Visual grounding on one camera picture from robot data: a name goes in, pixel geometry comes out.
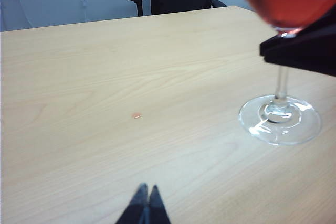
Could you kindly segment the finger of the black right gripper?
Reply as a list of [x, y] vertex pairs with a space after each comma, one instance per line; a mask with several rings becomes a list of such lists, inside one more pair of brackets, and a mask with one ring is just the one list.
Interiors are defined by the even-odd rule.
[[319, 18], [316, 22], [312, 23], [302, 31], [300, 31], [299, 35], [304, 35], [308, 33], [312, 33], [318, 30], [322, 30], [324, 28], [328, 28], [335, 25], [335, 6], [333, 6], [330, 10], [328, 10], [321, 18]]
[[267, 63], [335, 76], [335, 26], [302, 31], [295, 38], [274, 36], [259, 46]]

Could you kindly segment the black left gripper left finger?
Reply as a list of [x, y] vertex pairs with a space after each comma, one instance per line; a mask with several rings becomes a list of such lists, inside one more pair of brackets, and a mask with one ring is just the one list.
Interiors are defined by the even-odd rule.
[[129, 204], [119, 219], [120, 223], [147, 223], [148, 222], [148, 186], [141, 183], [133, 194]]

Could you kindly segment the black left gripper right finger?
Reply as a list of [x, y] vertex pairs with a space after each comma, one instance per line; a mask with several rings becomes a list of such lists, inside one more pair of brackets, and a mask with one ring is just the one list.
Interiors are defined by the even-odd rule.
[[149, 196], [149, 223], [171, 224], [159, 188], [154, 185]]

